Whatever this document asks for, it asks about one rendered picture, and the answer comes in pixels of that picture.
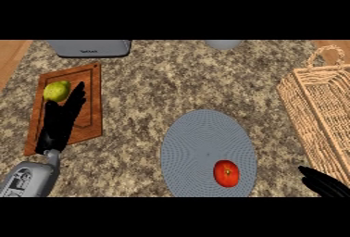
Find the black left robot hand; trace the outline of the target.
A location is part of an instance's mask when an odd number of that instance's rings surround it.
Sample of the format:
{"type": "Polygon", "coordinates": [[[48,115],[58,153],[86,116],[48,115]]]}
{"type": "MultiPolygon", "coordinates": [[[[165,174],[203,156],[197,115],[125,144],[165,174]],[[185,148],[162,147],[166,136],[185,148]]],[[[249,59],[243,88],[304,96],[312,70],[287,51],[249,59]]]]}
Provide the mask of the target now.
{"type": "Polygon", "coordinates": [[[73,90],[69,89],[69,95],[61,102],[45,101],[44,126],[35,146],[36,154],[42,155],[44,151],[51,149],[63,151],[83,102],[82,81],[73,90]]]}

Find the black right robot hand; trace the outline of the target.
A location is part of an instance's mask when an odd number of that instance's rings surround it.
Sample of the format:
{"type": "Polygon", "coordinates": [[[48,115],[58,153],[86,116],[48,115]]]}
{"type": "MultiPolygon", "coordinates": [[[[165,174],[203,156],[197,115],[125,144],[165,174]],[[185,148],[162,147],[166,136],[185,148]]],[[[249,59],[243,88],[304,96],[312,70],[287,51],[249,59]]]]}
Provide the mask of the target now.
{"type": "Polygon", "coordinates": [[[298,166],[302,173],[304,186],[320,195],[320,197],[348,197],[350,188],[330,176],[312,168],[298,166]]]}

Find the red tomato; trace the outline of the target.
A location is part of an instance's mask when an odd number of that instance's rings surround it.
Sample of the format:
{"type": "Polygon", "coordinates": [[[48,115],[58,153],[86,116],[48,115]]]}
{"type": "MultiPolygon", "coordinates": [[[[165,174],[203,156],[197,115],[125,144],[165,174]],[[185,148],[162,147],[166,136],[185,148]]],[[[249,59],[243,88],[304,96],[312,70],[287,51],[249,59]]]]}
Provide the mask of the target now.
{"type": "Polygon", "coordinates": [[[218,160],[212,167],[212,177],[224,188],[233,187],[239,182],[239,168],[228,160],[218,160]]]}

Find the tan wicker basket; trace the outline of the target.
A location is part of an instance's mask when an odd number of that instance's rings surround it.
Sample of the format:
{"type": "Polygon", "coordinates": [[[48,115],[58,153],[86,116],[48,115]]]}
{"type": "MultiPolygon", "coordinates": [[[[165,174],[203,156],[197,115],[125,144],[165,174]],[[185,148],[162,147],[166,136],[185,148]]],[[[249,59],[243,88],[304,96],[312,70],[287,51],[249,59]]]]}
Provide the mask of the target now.
{"type": "Polygon", "coordinates": [[[275,90],[311,168],[350,186],[350,64],[340,48],[321,46],[275,90]]]}

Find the grey round placemat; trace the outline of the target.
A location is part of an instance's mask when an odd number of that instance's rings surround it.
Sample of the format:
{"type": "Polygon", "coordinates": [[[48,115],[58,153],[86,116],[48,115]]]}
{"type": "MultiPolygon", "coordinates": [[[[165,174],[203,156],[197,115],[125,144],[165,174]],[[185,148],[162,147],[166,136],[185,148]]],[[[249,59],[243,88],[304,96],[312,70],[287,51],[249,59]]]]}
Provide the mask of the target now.
{"type": "Polygon", "coordinates": [[[197,109],[169,126],[160,144],[160,172],[175,197],[247,197],[256,177],[256,158],[247,134],[224,113],[197,109]],[[237,184],[225,188],[212,168],[228,160],[239,170],[237,184]]]}

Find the grey toaster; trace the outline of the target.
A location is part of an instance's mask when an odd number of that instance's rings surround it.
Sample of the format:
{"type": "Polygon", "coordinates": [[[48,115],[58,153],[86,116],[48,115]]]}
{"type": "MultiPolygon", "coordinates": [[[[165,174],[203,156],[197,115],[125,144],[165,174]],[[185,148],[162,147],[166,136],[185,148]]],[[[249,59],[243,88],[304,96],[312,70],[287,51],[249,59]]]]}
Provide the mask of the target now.
{"type": "Polygon", "coordinates": [[[47,40],[60,57],[114,57],[129,52],[129,40],[47,40]]]}

